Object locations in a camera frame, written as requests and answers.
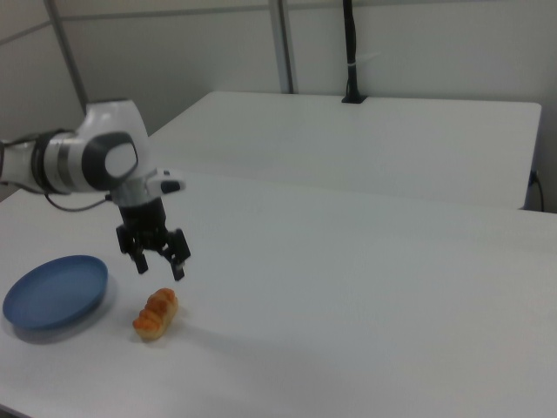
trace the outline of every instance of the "bread roll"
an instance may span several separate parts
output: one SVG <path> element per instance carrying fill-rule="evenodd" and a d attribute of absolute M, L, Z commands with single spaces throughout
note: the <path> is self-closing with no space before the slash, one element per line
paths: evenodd
<path fill-rule="evenodd" d="M 164 334 L 177 311 L 178 299 L 174 291 L 167 288 L 157 290 L 133 321 L 133 327 L 144 340 L 156 340 Z"/>

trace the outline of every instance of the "pastry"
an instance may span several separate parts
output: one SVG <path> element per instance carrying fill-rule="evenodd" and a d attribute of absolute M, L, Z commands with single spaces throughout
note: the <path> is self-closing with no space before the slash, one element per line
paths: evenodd
<path fill-rule="evenodd" d="M 133 327 L 144 340 L 156 340 L 164 334 L 177 311 L 178 299 L 174 291 L 167 288 L 157 290 L 133 321 Z"/>

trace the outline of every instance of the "tabletop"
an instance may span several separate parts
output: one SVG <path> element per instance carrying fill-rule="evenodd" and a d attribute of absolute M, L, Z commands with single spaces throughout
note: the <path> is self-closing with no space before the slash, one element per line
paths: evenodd
<path fill-rule="evenodd" d="M 152 137 L 189 171 L 518 209 L 531 103 L 214 92 Z"/>
<path fill-rule="evenodd" d="M 555 415 L 552 215 L 186 181 L 164 198 L 192 252 L 178 283 L 156 254 L 138 276 L 119 253 L 115 206 L 67 214 L 24 192 L 0 205 L 0 295 L 69 254 L 110 272 L 102 305 L 68 328 L 2 319 L 0 405 L 37 418 Z M 160 287 L 181 308 L 143 343 L 131 322 Z"/>

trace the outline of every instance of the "black cable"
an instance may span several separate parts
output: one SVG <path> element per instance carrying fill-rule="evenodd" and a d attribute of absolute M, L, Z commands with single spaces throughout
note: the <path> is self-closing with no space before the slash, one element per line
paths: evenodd
<path fill-rule="evenodd" d="M 531 170 L 530 171 L 530 179 L 528 179 L 528 187 L 530 187 L 531 185 L 533 185 L 534 183 L 536 183 L 538 185 L 538 190 L 540 190 L 540 206 L 541 206 L 541 211 L 545 212 L 546 211 L 546 202 L 545 199 L 543 197 L 543 189 L 541 187 L 541 181 L 540 181 L 540 176 L 538 175 L 538 172 L 535 170 Z"/>
<path fill-rule="evenodd" d="M 536 179 L 536 183 L 538 184 L 538 188 L 540 189 L 541 211 L 545 212 L 546 208 L 545 208 L 544 199 L 543 199 L 543 189 L 541 188 L 541 182 L 540 182 L 539 178 Z"/>
<path fill-rule="evenodd" d="M 4 142 L 3 146 L 4 146 L 4 148 L 10 148 L 11 146 L 27 144 L 29 142 L 35 142 L 36 140 L 37 140 L 37 135 L 33 134 L 33 135 L 28 135 L 26 137 L 16 139 L 16 140 L 11 141 L 11 142 Z"/>
<path fill-rule="evenodd" d="M 88 205 L 88 206 L 84 206 L 84 207 L 76 207 L 74 209 L 74 208 L 71 208 L 71 207 L 60 206 L 58 203 L 54 202 L 48 194 L 45 194 L 44 196 L 49 201 L 49 203 L 51 205 L 56 207 L 56 209 L 59 209 L 60 211 L 64 211 L 64 212 L 84 212 L 84 211 L 88 211 L 88 210 L 90 210 L 94 207 L 102 205 L 105 202 L 108 202 L 111 199 L 111 197 L 109 195 L 106 195 L 103 200 L 99 200 L 98 202 L 95 202 L 92 205 Z"/>

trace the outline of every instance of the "black stand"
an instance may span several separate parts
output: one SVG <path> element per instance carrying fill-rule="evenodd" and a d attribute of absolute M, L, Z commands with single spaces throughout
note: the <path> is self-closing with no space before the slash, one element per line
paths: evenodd
<path fill-rule="evenodd" d="M 359 105 L 366 96 L 358 91 L 358 74 L 356 73 L 356 24 L 352 13 L 352 0 L 343 0 L 342 6 L 345 12 L 345 36 L 346 36 L 346 61 L 348 63 L 348 83 L 346 85 L 346 96 L 342 103 L 354 103 Z"/>

